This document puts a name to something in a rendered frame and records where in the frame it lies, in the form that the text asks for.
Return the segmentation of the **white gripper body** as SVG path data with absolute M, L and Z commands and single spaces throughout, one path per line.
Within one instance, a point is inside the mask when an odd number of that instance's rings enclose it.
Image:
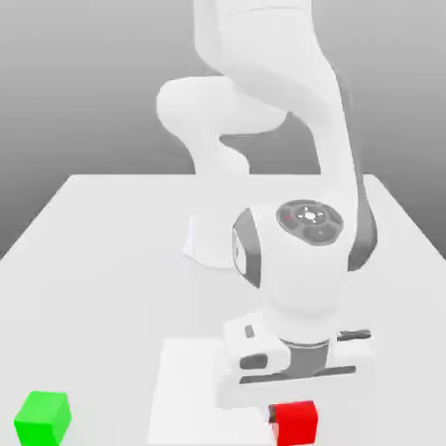
M 216 356 L 216 405 L 221 409 L 265 408 L 271 404 L 313 401 L 347 404 L 367 399 L 374 389 L 374 353 L 340 355 L 332 368 L 303 379 L 242 383 L 219 351 Z

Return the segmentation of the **small red cube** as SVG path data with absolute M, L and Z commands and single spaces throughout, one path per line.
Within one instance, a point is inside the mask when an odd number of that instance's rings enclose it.
M 276 446 L 314 444 L 319 417 L 313 401 L 271 404 L 268 411 Z

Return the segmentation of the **small green cube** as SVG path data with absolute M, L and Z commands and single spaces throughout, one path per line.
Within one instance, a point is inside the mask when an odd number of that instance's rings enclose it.
M 66 393 L 31 391 L 14 418 L 20 446 L 60 446 L 71 419 Z

